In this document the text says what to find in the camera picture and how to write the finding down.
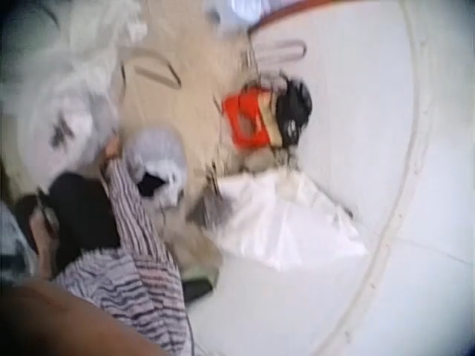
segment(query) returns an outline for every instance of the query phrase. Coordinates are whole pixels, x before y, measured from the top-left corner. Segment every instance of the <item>white plastic bag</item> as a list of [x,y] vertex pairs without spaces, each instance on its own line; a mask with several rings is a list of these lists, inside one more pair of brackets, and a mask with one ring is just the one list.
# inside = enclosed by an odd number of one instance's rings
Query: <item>white plastic bag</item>
[[219,34],[245,30],[272,11],[302,0],[207,0],[205,12]]
[[212,238],[218,248],[273,268],[315,268],[367,252],[344,210],[302,173],[281,168],[218,181],[234,215]]
[[48,191],[62,172],[95,160],[119,116],[107,94],[91,93],[81,82],[53,80],[43,89],[24,115],[29,119],[19,121],[19,153],[33,182]]
[[136,184],[147,172],[166,183],[151,198],[155,208],[176,206],[186,185],[186,156],[179,136],[169,128],[146,128],[124,148],[128,170]]

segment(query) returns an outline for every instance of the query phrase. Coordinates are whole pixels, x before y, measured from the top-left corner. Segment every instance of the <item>white fabric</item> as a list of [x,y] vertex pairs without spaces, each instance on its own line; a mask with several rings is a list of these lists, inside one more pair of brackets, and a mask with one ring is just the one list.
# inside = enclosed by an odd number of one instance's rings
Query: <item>white fabric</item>
[[233,216],[212,237],[224,251],[280,270],[367,252],[344,210],[300,172],[282,168],[218,184],[235,201]]

